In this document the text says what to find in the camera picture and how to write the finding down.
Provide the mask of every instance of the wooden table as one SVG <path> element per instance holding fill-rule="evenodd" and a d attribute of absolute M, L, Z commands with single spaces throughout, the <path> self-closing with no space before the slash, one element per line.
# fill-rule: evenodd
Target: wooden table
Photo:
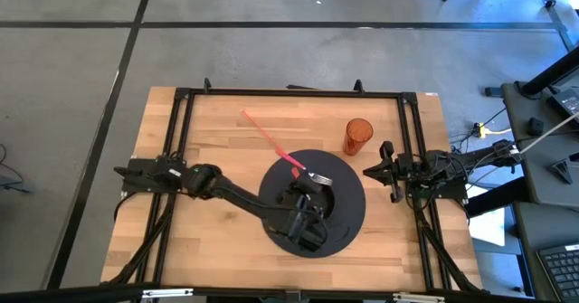
<path fill-rule="evenodd" d="M 154 158 L 162 152 L 175 88 L 151 89 L 134 155 Z M 442 109 L 436 94 L 418 94 L 427 149 L 449 150 Z M 185 104 L 180 109 L 181 125 Z M 177 197 L 163 271 L 163 285 L 224 288 L 300 288 L 351 290 L 425 290 L 416 225 L 402 201 L 391 204 L 391 189 L 362 176 L 380 162 L 378 148 L 391 140 L 403 150 L 394 99 L 195 96 L 185 159 L 190 166 L 211 163 L 232 181 L 257 194 L 261 178 L 278 157 L 272 146 L 242 116 L 247 112 L 287 151 L 314 148 L 342 157 L 365 188 L 365 220 L 357 237 L 341 252 L 322 259 L 293 256 L 265 234 L 261 221 L 225 202 Z M 416 139 L 407 110 L 414 151 Z M 356 156 L 341 152 L 346 123 L 365 118 L 373 138 Z M 137 194 L 120 209 L 102 280 L 117 275 L 143 240 L 151 194 Z M 438 200 L 444 244 L 469 279 L 480 278 L 467 221 L 453 201 Z M 146 279 L 156 257 L 152 250 Z M 432 273 L 440 284 L 431 248 Z"/>

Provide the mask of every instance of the black circular plate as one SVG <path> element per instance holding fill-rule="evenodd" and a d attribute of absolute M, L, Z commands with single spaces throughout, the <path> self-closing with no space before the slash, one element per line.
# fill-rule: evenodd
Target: black circular plate
<path fill-rule="evenodd" d="M 365 216 L 364 187 L 356 172 L 340 157 L 325 151 L 307 149 L 289 154 L 308 168 L 333 180 L 334 210 L 326 219 L 327 241 L 317 251 L 300 249 L 296 244 L 282 239 L 268 231 L 265 232 L 283 250 L 304 258 L 322 258 L 343 250 L 360 232 Z M 276 204 L 276 198 L 294 181 L 292 165 L 280 159 L 273 164 L 263 177 L 259 197 L 267 204 Z"/>

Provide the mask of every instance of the orange plastic cup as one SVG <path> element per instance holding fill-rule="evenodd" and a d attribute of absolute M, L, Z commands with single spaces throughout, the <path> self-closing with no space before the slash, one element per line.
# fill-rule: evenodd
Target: orange plastic cup
<path fill-rule="evenodd" d="M 372 135 L 374 129 L 370 122 L 363 118 L 354 118 L 346 125 L 346 135 L 344 136 L 344 145 L 342 150 L 344 154 L 354 156 L 364 146 Z"/>

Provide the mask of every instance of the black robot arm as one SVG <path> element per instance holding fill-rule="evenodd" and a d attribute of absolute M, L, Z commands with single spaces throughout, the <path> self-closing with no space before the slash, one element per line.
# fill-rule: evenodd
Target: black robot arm
<path fill-rule="evenodd" d="M 203 200 L 224 199 L 262 219 L 269 231 L 303 250 L 317 251 L 327 239 L 323 208 L 316 202 L 325 185 L 314 182 L 306 171 L 301 171 L 280 194 L 278 204 L 263 202 L 225 177 L 218 166 L 209 164 L 186 168 L 181 162 L 160 156 L 151 166 L 133 164 L 116 167 L 115 171 L 124 176 L 123 188 L 132 188 L 133 192 L 181 193 Z"/>
<path fill-rule="evenodd" d="M 327 235 L 314 228 L 316 223 L 323 223 L 323 212 L 311 201 L 321 193 L 322 185 L 313 182 L 307 173 L 300 173 L 283 194 L 286 204 L 272 205 L 234 184 L 217 166 L 196 165 L 188 171 L 184 183 L 190 196 L 227 200 L 267 221 L 270 231 L 308 251 L 316 251 L 326 241 Z"/>
<path fill-rule="evenodd" d="M 448 191 L 444 187 L 464 186 L 475 168 L 483 166 L 514 166 L 520 163 L 521 157 L 517 147 L 511 141 L 500 140 L 490 147 L 465 154 L 454 154 L 442 150 L 429 150 L 419 161 L 409 153 L 398 154 L 393 159 L 394 146 L 385 141 L 380 146 L 382 162 L 364 170 L 364 175 L 392 186 L 391 200 L 397 203 L 403 199 L 398 181 L 405 181 L 409 192 L 415 192 L 424 198 L 434 190 L 439 197 L 446 198 Z"/>

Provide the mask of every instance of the concrete floor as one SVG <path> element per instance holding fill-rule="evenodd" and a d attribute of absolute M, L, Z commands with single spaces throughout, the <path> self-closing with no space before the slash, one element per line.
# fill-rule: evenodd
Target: concrete floor
<path fill-rule="evenodd" d="M 0 0 L 0 20 L 132 20 L 138 2 Z M 550 22 L 541 0 L 150 0 L 145 20 Z M 127 37 L 125 29 L 0 29 L 0 143 L 34 188 L 0 192 L 2 292 L 42 286 Z M 119 199 L 112 167 L 129 159 L 151 86 L 200 87 L 208 77 L 217 88 L 348 90 L 361 79 L 367 90 L 440 93 L 452 136 L 502 109 L 481 96 L 484 87 L 528 80 L 565 53 L 545 30 L 141 30 L 63 285 L 100 279 Z M 490 127 L 507 128 L 507 116 Z M 512 177 L 499 171 L 486 182 Z M 485 286 L 501 283 L 489 277 Z"/>

